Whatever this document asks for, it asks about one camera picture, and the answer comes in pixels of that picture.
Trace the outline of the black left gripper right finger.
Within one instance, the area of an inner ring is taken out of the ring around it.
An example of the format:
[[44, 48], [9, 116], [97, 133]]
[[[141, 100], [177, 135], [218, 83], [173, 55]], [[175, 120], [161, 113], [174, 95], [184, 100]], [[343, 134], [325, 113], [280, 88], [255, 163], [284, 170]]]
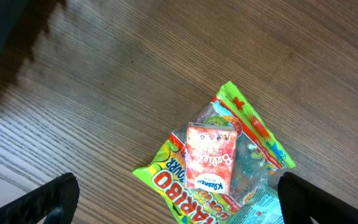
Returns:
[[358, 224], [358, 209], [291, 172], [278, 181], [278, 197], [285, 224]]

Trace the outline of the colourful candy bag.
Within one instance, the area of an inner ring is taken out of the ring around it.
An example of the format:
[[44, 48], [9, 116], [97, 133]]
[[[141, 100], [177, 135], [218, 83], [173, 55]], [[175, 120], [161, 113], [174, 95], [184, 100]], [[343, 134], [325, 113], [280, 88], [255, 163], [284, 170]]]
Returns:
[[186, 187], [187, 125], [171, 133], [150, 164], [133, 171], [162, 196], [178, 223], [227, 223], [268, 184], [271, 175], [296, 166], [233, 82], [221, 86], [194, 122], [232, 126], [237, 131], [229, 194]]

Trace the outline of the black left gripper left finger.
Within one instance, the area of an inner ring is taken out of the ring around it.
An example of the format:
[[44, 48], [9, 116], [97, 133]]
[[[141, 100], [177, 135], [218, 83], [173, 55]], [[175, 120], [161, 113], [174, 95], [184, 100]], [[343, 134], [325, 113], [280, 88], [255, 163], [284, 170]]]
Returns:
[[41, 187], [0, 208], [0, 224], [57, 223], [73, 220], [80, 188], [71, 172], [63, 174]]

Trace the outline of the teal snack pouch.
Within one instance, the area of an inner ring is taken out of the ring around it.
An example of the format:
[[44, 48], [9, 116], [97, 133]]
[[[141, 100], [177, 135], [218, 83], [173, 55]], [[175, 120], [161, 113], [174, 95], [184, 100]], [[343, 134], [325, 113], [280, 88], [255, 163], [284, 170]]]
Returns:
[[228, 224], [284, 224], [278, 192], [263, 185], [251, 201], [244, 205], [229, 220]]

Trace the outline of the small red candy packet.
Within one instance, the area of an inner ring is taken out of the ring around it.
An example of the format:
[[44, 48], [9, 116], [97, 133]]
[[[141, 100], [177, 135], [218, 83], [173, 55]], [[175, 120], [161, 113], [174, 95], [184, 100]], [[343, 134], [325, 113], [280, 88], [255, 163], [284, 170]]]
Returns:
[[185, 143], [186, 187], [227, 195], [236, 142], [237, 131], [232, 126], [189, 123]]

